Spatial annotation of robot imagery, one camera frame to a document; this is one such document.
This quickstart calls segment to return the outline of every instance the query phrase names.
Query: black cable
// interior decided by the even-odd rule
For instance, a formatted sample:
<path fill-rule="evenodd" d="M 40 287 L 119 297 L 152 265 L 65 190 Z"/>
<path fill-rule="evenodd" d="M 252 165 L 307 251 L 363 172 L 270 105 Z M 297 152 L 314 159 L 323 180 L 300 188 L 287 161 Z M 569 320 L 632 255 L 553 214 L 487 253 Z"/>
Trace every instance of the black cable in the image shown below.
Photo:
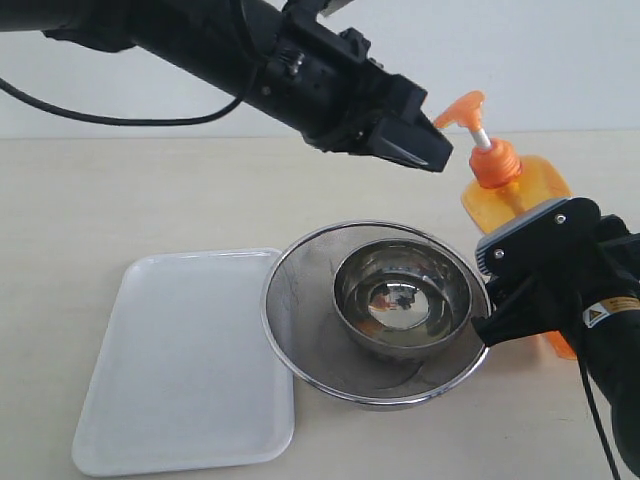
<path fill-rule="evenodd" d="M 213 122 L 234 111 L 244 101 L 247 94 L 253 88 L 257 75 L 258 67 L 254 67 L 251 71 L 251 74 L 249 75 L 249 80 L 242 91 L 236 96 L 236 98 L 233 99 L 233 101 L 231 101 L 231 103 L 229 103 L 226 107 L 221 108 L 217 112 L 202 117 L 175 119 L 127 119 L 76 112 L 74 110 L 68 110 L 66 108 L 58 107 L 56 105 L 52 105 L 50 103 L 32 97 L 28 93 L 19 90 L 2 78 L 0 78 L 0 90 L 7 93 L 8 95 L 11 95 L 13 98 L 26 103 L 27 105 L 30 105 L 31 107 L 37 108 L 38 110 L 42 110 L 43 112 L 47 112 L 58 117 L 77 120 L 79 122 L 95 123 L 99 125 L 111 125 L 116 127 L 182 127 Z"/>
<path fill-rule="evenodd" d="M 266 63 L 269 61 L 269 57 L 263 54 L 256 42 L 253 40 L 253 35 L 249 29 L 249 21 L 247 20 L 247 12 L 244 8 L 244 0 L 228 0 L 229 10 L 231 11 L 231 23 L 236 31 L 240 45 L 245 55 L 254 62 Z"/>
<path fill-rule="evenodd" d="M 579 292 L 577 293 L 577 320 L 582 323 L 582 297 Z M 586 358 L 586 342 L 584 341 L 584 335 L 582 338 L 578 340 L 579 348 L 576 350 L 576 357 L 578 359 L 578 369 L 580 370 L 580 378 L 582 380 L 582 386 L 584 387 L 584 393 L 587 397 L 587 403 L 589 404 L 589 410 L 591 411 L 591 416 L 593 417 L 593 423 L 596 426 L 596 430 L 598 432 L 598 436 L 600 437 L 600 443 L 602 444 L 602 449 L 604 450 L 604 455 L 607 457 L 607 462 L 609 463 L 609 468 L 611 469 L 611 475 L 614 480 L 621 480 L 620 472 L 618 471 L 618 466 L 616 465 L 616 460 L 613 457 L 613 451 L 611 450 L 611 445 L 609 444 L 609 440 L 607 439 L 607 434 L 604 431 L 604 427 L 602 425 L 602 419 L 600 418 L 600 413 L 598 412 L 598 406 L 596 405 L 596 400 L 593 396 L 593 390 L 591 389 L 591 382 L 589 381 L 589 374 L 587 370 L 587 362 Z"/>

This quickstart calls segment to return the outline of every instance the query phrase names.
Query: orange pump head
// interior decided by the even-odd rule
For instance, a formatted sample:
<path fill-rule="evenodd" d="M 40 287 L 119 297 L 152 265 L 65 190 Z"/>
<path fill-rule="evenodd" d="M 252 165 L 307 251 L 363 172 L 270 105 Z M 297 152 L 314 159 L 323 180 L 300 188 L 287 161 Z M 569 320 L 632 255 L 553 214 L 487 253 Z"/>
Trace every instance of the orange pump head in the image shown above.
<path fill-rule="evenodd" d="M 522 162 L 513 145 L 499 138 L 489 139 L 482 127 L 482 104 L 485 95 L 479 90 L 469 92 L 456 100 L 434 122 L 437 128 L 452 123 L 469 129 L 476 142 L 469 164 L 478 183 L 484 188 L 506 185 L 522 172 Z"/>

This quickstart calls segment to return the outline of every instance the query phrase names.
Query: orange pump bottle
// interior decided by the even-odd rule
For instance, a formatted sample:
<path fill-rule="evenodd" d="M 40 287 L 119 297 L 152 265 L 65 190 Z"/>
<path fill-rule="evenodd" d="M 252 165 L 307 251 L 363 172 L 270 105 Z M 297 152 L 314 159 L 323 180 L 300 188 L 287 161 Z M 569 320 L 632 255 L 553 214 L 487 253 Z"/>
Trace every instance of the orange pump bottle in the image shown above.
<path fill-rule="evenodd" d="M 435 125 L 445 128 L 457 123 L 469 129 L 475 140 L 469 164 L 476 178 L 462 194 L 462 204 L 486 234 L 546 200 L 572 194 L 548 160 L 536 155 L 519 156 L 511 143 L 487 136 L 482 127 L 484 99 L 482 92 L 468 93 L 440 115 Z M 545 336 L 559 357 L 576 358 L 560 333 Z"/>

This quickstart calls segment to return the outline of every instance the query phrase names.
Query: pump nozzle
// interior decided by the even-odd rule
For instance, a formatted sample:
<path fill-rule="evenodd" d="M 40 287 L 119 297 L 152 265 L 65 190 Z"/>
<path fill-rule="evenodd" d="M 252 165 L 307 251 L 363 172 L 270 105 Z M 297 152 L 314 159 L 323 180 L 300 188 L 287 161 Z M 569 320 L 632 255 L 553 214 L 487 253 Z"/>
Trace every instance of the pump nozzle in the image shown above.
<path fill-rule="evenodd" d="M 491 140 L 487 132 L 482 128 L 482 104 L 484 99 L 484 93 L 479 90 L 467 93 L 436 118 L 434 125 L 442 129 L 452 123 L 457 123 L 458 126 L 469 129 L 469 133 L 471 133 L 478 148 L 489 150 L 491 148 Z"/>

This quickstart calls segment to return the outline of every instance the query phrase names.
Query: white wall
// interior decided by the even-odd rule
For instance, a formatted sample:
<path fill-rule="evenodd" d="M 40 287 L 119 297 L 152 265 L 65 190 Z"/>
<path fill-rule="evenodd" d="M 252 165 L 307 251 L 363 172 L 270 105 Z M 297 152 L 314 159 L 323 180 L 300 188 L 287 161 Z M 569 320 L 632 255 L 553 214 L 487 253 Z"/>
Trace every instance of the white wall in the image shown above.
<path fill-rule="evenodd" d="M 426 87 L 430 115 L 479 88 L 488 95 L 492 131 L 627 129 L 640 128 L 639 13 L 637 0 L 356 0 L 326 23 L 356 27 L 389 71 Z M 199 115 L 229 101 L 142 50 L 102 54 L 39 33 L 0 35 L 0 76 L 98 114 Z M 208 126 L 114 129 L 57 119 L 0 95 L 0 137 L 290 133 L 247 106 Z"/>

